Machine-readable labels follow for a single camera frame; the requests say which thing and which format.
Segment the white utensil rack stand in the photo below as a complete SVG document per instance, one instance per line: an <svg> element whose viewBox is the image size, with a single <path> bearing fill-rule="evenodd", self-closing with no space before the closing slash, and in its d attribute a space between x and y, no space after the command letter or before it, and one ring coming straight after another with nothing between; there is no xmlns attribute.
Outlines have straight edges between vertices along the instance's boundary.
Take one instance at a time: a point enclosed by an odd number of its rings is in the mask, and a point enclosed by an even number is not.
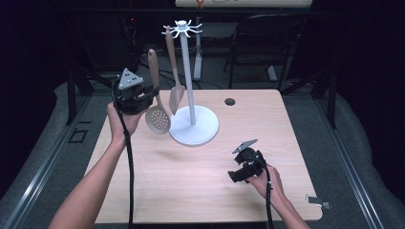
<svg viewBox="0 0 405 229"><path fill-rule="evenodd" d="M184 95L176 114L171 116L170 135L185 146L201 146L213 139L219 131L219 119L210 109L196 105L194 101L193 80L189 58L188 39L190 33L197 33L192 21L178 20L170 27L173 42L181 41L181 58L185 76Z"/></svg>

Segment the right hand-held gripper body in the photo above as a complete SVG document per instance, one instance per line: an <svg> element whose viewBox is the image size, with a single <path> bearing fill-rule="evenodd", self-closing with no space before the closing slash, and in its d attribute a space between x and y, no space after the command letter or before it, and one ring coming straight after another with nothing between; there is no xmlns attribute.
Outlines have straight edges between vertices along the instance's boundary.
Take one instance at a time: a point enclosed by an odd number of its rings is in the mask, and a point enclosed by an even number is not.
<svg viewBox="0 0 405 229"><path fill-rule="evenodd" d="M252 176L258 177L266 168L266 161L262 153L251 148L251 145L257 142L257 139L251 139L241 143L234 151L234 160L241 168L248 169Z"/></svg>

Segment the grey tape tab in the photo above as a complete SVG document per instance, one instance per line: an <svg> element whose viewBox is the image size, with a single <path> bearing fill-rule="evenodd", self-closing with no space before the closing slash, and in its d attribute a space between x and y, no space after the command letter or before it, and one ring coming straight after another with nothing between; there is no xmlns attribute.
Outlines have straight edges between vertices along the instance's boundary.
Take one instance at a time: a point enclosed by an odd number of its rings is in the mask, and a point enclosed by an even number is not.
<svg viewBox="0 0 405 229"><path fill-rule="evenodd" d="M321 198L318 197L312 197L309 195L306 195L306 200L310 204L315 204L316 206L320 207L321 209L331 209L332 206L329 202L322 200Z"/></svg>

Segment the aluminium floor rail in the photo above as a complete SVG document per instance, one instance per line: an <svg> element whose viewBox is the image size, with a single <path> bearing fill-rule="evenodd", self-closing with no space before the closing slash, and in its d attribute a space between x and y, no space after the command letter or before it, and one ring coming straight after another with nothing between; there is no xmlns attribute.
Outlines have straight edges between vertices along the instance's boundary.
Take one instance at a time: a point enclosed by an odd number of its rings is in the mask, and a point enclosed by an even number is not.
<svg viewBox="0 0 405 229"><path fill-rule="evenodd" d="M321 115L321 119L325 125L327 132L332 138L333 144L337 149L337 157L340 161L342 169L345 176L351 186L354 197L360 207L365 220L367 221L370 229L385 229L381 218L377 214L373 202L367 192L363 182L358 175L352 160L348 154L347 148L345 147L338 131L333 129L327 118L327 108L326 105L321 100L314 100L314 105L318 114Z"/></svg>
<svg viewBox="0 0 405 229"><path fill-rule="evenodd" d="M20 229L59 160L75 125L92 98L82 96L69 119L68 101L56 102L51 118L5 196L0 200L0 229Z"/></svg>

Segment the person's left hand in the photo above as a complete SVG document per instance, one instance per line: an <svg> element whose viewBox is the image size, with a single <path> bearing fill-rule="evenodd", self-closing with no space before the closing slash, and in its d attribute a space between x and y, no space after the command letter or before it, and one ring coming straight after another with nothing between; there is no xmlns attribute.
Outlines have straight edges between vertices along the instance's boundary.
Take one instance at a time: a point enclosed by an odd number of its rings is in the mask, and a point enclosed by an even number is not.
<svg viewBox="0 0 405 229"><path fill-rule="evenodd" d="M139 114L123 114L119 116L114 104L110 102L107 105L107 115L112 135L110 146L122 150L125 146L125 137L127 135L131 136L136 131L144 114L145 111Z"/></svg>

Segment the black tape square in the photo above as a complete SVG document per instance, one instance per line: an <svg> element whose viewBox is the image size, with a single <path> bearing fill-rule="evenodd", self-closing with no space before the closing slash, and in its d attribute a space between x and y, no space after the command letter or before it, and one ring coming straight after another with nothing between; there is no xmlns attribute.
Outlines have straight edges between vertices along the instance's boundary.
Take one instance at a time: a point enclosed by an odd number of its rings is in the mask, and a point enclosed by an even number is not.
<svg viewBox="0 0 405 229"><path fill-rule="evenodd" d="M82 143L88 134L87 130L81 130L75 128L73 133L70 135L68 142L69 143Z"/></svg>

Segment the solid spatula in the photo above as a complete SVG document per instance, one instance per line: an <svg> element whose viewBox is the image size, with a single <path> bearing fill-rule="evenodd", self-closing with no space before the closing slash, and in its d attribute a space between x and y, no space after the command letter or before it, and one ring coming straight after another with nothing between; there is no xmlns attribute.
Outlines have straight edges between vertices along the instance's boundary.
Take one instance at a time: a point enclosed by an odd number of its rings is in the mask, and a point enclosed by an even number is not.
<svg viewBox="0 0 405 229"><path fill-rule="evenodd" d="M180 80L179 80L174 42L173 42L173 37L171 35L169 26L167 26L165 28L165 41L166 41L167 51L169 54L169 59L171 62L173 77L175 80L175 86L171 89L171 92L169 95L169 109L171 110L172 114L175 115L179 108L181 100L183 98L185 88L180 83Z"/></svg>

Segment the black folding chair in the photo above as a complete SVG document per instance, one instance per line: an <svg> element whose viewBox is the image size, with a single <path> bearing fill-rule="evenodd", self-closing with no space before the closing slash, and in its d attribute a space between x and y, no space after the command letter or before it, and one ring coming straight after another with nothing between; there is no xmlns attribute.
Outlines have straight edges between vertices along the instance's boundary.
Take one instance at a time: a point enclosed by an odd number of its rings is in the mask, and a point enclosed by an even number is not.
<svg viewBox="0 0 405 229"><path fill-rule="evenodd" d="M229 69L228 87L233 86L235 67L281 66L280 89L303 25L304 21L292 14L262 13L241 20L231 36L224 65L224 71Z"/></svg>

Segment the perforated skimmer spoon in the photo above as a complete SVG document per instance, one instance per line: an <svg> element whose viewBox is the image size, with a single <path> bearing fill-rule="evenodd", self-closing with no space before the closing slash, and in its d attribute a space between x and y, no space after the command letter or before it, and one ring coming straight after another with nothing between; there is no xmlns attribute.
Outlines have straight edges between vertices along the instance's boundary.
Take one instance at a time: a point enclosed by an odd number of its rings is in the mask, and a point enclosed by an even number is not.
<svg viewBox="0 0 405 229"><path fill-rule="evenodd" d="M165 110L160 99L160 77L159 77L159 62L157 55L153 49L148 51L148 64L151 75L151 81L154 89L158 92L156 95L157 104L148 109L145 120L149 129L158 134L164 135L169 132L171 127L171 119L168 112Z"/></svg>

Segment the person's right hand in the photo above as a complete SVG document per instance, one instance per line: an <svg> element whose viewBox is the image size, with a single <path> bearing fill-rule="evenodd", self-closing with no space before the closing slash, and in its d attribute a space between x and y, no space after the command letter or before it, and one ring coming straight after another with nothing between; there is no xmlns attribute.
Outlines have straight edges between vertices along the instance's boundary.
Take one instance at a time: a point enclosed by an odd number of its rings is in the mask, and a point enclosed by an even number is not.
<svg viewBox="0 0 405 229"><path fill-rule="evenodd" d="M266 198L267 193L270 193L270 203L274 195L286 196L280 174L275 167L269 164L258 177L251 177L250 184L263 198Z"/></svg>

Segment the black metal frame leg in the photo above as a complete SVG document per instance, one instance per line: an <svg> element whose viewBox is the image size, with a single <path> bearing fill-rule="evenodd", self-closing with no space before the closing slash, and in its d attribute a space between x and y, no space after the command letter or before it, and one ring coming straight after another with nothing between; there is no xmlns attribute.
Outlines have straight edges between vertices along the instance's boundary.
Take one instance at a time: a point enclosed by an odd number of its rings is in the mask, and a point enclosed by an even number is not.
<svg viewBox="0 0 405 229"><path fill-rule="evenodd" d="M305 79L298 80L292 86L288 86L281 91L282 95L291 94L314 81L310 96L313 99L322 99L327 94L327 121L335 129L335 107L336 107L336 73L333 69L321 70Z"/></svg>
<svg viewBox="0 0 405 229"><path fill-rule="evenodd" d="M72 69L67 76L67 94L68 94L68 119L66 124L70 125L76 117L76 92L80 92L84 96L91 96L95 89L91 81L96 81L101 85L112 88L113 79L101 76L94 71L84 67Z"/></svg>

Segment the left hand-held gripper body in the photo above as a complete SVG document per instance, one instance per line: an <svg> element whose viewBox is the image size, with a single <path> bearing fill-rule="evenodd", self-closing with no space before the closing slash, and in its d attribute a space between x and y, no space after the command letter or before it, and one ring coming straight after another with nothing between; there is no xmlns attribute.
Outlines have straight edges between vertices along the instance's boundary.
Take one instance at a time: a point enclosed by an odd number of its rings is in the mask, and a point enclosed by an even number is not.
<svg viewBox="0 0 405 229"><path fill-rule="evenodd" d="M132 73L127 68L113 84L113 101L118 110L127 115L137 115L148 109L147 97L144 89L147 86L142 77Z"/></svg>

